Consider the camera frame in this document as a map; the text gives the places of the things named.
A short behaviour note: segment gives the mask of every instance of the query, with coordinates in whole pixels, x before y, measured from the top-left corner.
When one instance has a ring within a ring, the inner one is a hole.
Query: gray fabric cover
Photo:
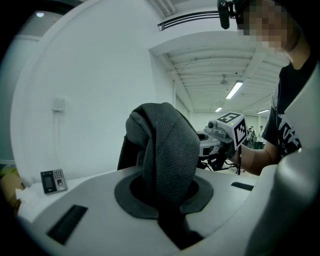
[[[169,103],[146,103],[132,111],[125,127],[118,170],[143,165],[146,197],[158,209],[180,206],[199,158],[192,125]]]

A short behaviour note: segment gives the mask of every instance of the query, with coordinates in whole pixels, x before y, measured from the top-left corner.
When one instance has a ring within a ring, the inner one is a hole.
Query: white table
[[[54,194],[45,194],[41,182],[33,183],[30,186],[30,189],[32,190],[32,192],[35,192],[39,198],[36,199],[36,201],[33,201],[32,203],[22,202],[18,211],[18,216],[32,223],[38,217],[38,215],[42,213],[42,211],[44,211],[47,207],[49,207],[55,201],[72,191],[74,188],[76,188],[84,181],[87,181],[96,176],[112,173],[115,171],[116,169],[88,177],[66,180],[66,186],[68,190],[57,192]]]

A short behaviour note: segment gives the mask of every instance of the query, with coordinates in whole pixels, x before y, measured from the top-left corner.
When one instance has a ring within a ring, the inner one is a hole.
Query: black cable
[[[240,172],[241,172],[241,157],[242,157],[241,145],[239,147],[238,153],[239,153],[238,175],[240,175]]]

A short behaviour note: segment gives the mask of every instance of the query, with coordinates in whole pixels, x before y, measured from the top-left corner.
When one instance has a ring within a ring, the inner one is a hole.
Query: black circular hole
[[[130,184],[130,191],[131,194],[138,200],[140,200],[141,202],[151,206],[151,207],[155,207],[154,202],[151,202],[147,197],[146,197],[146,193],[144,191],[144,186],[142,183],[142,175],[135,178],[131,184]],[[192,198],[197,192],[199,191],[199,185],[197,182],[195,182],[194,180],[191,182],[190,188],[187,192],[187,194],[185,195],[185,198],[183,201],[186,201],[190,198]]]

